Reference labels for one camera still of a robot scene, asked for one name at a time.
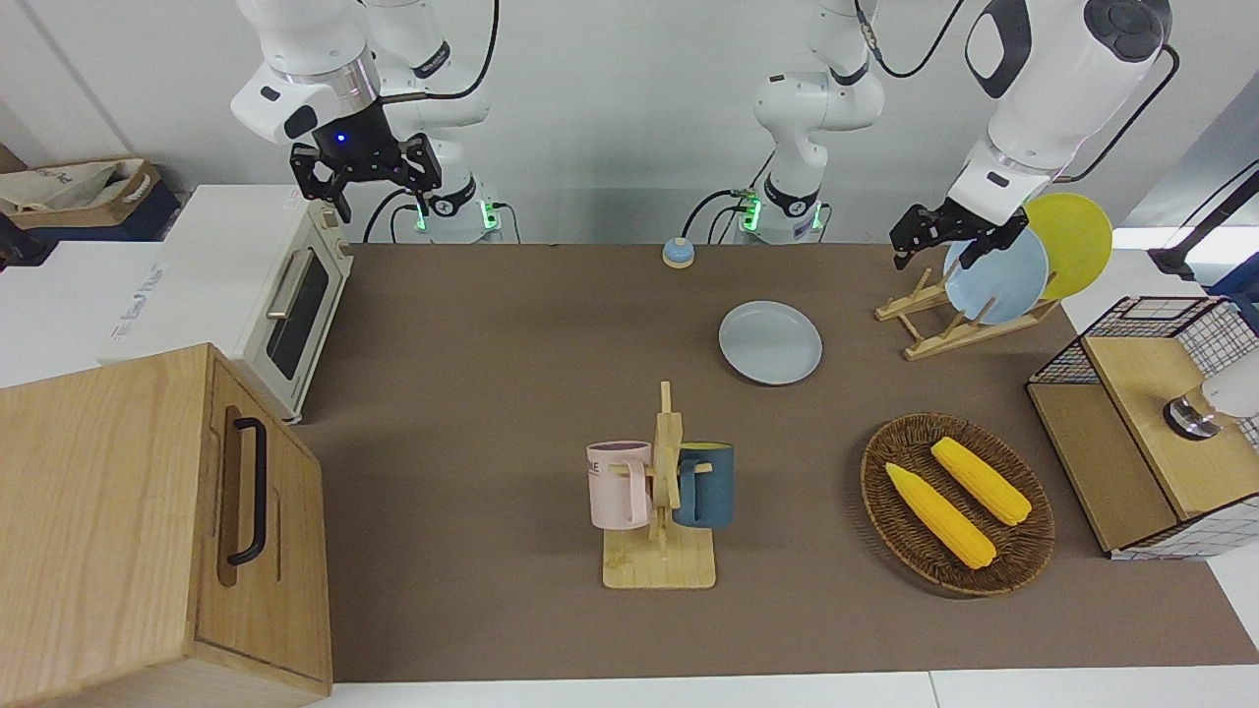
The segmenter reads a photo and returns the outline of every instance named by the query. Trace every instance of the mug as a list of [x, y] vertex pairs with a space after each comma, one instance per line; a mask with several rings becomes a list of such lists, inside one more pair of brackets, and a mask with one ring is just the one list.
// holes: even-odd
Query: mug
[[[703, 462], [710, 472], [696, 472]], [[674, 523], [697, 529], [719, 529], [734, 520], [734, 446], [726, 442], [684, 442], [677, 462], [682, 505]]]
[[585, 447], [585, 460], [590, 482], [590, 523], [607, 530], [637, 529], [651, 523], [651, 493], [647, 488], [650, 442], [596, 442]]

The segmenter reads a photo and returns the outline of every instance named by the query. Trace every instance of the wooden mug tree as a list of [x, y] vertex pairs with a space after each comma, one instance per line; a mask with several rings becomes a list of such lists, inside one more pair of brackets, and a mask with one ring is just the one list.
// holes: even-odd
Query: wooden mug tree
[[[603, 585], [613, 590], [703, 590], [716, 585], [713, 530], [674, 523], [681, 506], [677, 456], [682, 448], [682, 414], [672, 409], [667, 380], [660, 382], [660, 412], [652, 465], [647, 467], [655, 506], [651, 523], [630, 530], [603, 532]], [[630, 467], [613, 465], [617, 474]], [[709, 464], [695, 472], [713, 471]]]

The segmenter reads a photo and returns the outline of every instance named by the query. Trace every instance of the black handle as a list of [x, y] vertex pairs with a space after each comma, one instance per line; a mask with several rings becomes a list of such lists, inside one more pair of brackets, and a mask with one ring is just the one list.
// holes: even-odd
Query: black handle
[[249, 548], [228, 556], [228, 563], [243, 566], [262, 556], [267, 545], [267, 426], [258, 418], [237, 418], [235, 428], [253, 428], [253, 542]]

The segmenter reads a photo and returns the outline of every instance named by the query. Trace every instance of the brown table mat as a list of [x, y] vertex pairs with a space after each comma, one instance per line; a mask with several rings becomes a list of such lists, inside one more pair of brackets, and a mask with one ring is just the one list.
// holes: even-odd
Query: brown table mat
[[[871, 310], [930, 257], [898, 273], [880, 246], [699, 251], [681, 272], [645, 246], [356, 251], [297, 428], [324, 465], [336, 680], [1259, 661], [1206, 564], [1102, 556], [1022, 387], [1070, 340], [1061, 314], [910, 364]], [[805, 382], [755, 385], [721, 358], [721, 317], [758, 299], [821, 331]], [[651, 440], [661, 379], [689, 440], [735, 443], [735, 523], [714, 590], [604, 590], [584, 446]], [[886, 559], [861, 450], [918, 411], [980, 423], [1039, 474], [1059, 535], [1029, 587], [949, 600]]]

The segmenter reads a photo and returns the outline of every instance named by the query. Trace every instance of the wooden cabinet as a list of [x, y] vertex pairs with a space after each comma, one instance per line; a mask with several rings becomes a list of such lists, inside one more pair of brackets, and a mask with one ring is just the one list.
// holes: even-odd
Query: wooden cabinet
[[320, 467], [213, 346], [0, 389], [0, 707], [327, 695]]

